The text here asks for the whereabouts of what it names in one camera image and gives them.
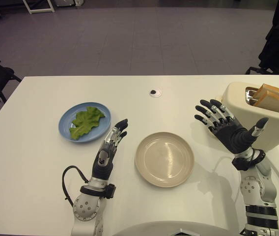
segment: robotic wrist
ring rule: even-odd
[[[250,167],[263,161],[265,156],[266,154],[263,150],[256,150],[250,147],[243,153],[236,155],[236,157],[232,160],[232,164],[239,171],[247,171]]]

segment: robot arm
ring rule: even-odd
[[[200,101],[195,108],[206,118],[195,115],[235,155],[234,167],[241,173],[240,189],[246,205],[245,235],[279,236],[276,213],[276,187],[271,167],[263,150],[251,147],[262,133],[268,118],[260,119],[250,130],[244,128],[232,112],[217,100]]]
[[[87,185],[81,187],[81,194],[73,202],[74,226],[71,236],[101,236],[103,232],[102,213],[106,199],[113,198],[115,186],[108,184],[113,169],[113,158],[128,120],[117,123],[103,141],[93,164],[92,176]]]

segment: white table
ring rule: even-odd
[[[76,165],[89,178],[103,138],[78,145],[61,137],[57,125],[67,109],[87,101],[106,105],[112,125],[129,119],[128,135],[114,158],[110,182],[117,189],[105,209],[104,236],[159,220],[239,232],[246,219],[233,157],[193,117],[200,99],[222,95],[234,81],[279,87],[279,76],[269,75],[25,77],[0,111],[0,234],[70,235],[74,219],[64,200],[62,172]],[[162,96],[150,97],[156,88]],[[181,136],[195,155],[192,175],[175,188],[149,184],[134,166],[140,141],[160,131]],[[279,169],[279,146],[268,155]],[[279,215],[275,174],[273,180]],[[81,185],[79,175],[69,171],[66,186],[72,199]]]

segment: tiled floor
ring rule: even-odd
[[[258,9],[229,8],[229,0],[225,8],[215,3],[222,1],[205,1],[211,8],[117,7],[127,5],[122,0],[113,8],[109,2],[107,8],[92,8],[95,2],[102,1],[55,13],[6,14],[0,20],[2,65],[21,78],[244,74],[258,65],[275,8],[271,0],[254,1],[265,3],[254,3]],[[9,82],[4,94],[9,97],[17,85]]]

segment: lettuce leaf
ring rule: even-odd
[[[93,127],[99,125],[99,119],[105,115],[96,107],[87,107],[86,112],[77,112],[76,119],[72,121],[75,128],[70,128],[71,138],[77,140],[80,136],[88,134]]]

